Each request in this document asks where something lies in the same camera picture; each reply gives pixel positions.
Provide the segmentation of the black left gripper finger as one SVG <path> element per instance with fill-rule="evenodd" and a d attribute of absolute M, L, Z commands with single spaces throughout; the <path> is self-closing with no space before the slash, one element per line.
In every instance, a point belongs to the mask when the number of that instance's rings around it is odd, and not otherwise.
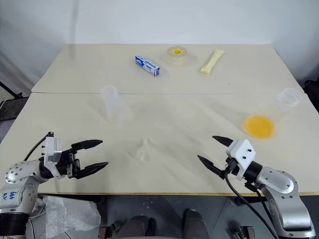
<path fill-rule="evenodd" d="M 86 166 L 84 169 L 76 170 L 76 172 L 74 173 L 74 177 L 76 179 L 81 179 L 81 178 L 90 176 L 90 175 L 95 174 L 96 172 L 102 170 L 108 164 L 109 164 L 108 162 L 91 164 L 89 166 Z"/>
<path fill-rule="evenodd" d="M 71 145 L 71 148 L 73 151 L 78 151 L 78 150 L 82 150 L 82 149 L 93 148 L 101 143 L 103 143 L 102 140 L 91 139 L 91 140 L 85 140 L 85 141 L 74 143 Z"/>

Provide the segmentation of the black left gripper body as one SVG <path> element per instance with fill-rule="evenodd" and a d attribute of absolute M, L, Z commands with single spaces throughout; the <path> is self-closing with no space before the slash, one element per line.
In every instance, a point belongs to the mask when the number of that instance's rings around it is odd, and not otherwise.
<path fill-rule="evenodd" d="M 80 179 L 80 161 L 76 159 L 77 150 L 71 148 L 61 153 L 60 160 L 55 165 L 60 177 Z"/>

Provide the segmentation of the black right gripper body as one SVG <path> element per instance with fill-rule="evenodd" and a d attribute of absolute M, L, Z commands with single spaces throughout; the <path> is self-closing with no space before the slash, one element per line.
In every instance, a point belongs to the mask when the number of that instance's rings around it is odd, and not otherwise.
<path fill-rule="evenodd" d="M 235 158 L 228 157 L 226 159 L 226 166 L 223 173 L 224 176 L 230 173 L 237 176 L 238 172 L 239 172 L 239 166 L 238 166 L 237 160 Z"/>

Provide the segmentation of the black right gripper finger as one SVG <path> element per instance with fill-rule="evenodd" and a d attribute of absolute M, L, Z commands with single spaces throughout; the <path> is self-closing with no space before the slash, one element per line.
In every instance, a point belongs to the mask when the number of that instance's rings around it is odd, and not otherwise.
<path fill-rule="evenodd" d="M 232 143 L 233 140 L 227 137 L 223 137 L 223 136 L 217 136 L 214 135 L 212 136 L 213 139 L 215 139 L 216 141 L 218 141 L 219 143 L 223 144 L 226 147 L 229 147 Z"/>
<path fill-rule="evenodd" d="M 220 178 L 225 178 L 225 171 L 224 170 L 217 168 L 216 166 L 214 166 L 214 164 L 210 160 L 208 160 L 200 155 L 197 155 L 197 157 L 208 170 L 210 170 L 211 172 L 213 172 L 214 174 L 216 174 Z"/>

